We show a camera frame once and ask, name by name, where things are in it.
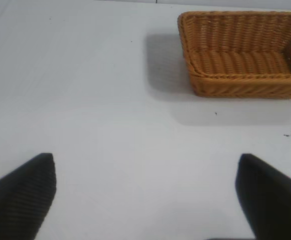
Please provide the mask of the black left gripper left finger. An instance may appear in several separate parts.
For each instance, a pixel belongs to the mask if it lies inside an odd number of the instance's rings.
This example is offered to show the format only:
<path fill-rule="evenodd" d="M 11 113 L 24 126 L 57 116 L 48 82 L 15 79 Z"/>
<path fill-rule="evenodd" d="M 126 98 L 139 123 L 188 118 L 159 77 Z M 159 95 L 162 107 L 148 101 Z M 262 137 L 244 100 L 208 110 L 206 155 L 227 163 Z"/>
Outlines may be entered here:
<path fill-rule="evenodd" d="M 40 153 L 0 178 L 0 240 L 33 240 L 57 191 L 52 153 Z"/>

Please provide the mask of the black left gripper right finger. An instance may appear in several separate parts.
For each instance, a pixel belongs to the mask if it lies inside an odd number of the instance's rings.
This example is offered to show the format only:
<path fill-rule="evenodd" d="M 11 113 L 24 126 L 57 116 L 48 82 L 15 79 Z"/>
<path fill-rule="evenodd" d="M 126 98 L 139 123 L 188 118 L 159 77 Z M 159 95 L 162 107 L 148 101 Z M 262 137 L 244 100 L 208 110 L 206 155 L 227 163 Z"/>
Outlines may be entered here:
<path fill-rule="evenodd" d="M 235 189 L 258 240 L 291 240 L 291 178 L 250 153 L 241 155 Z"/>

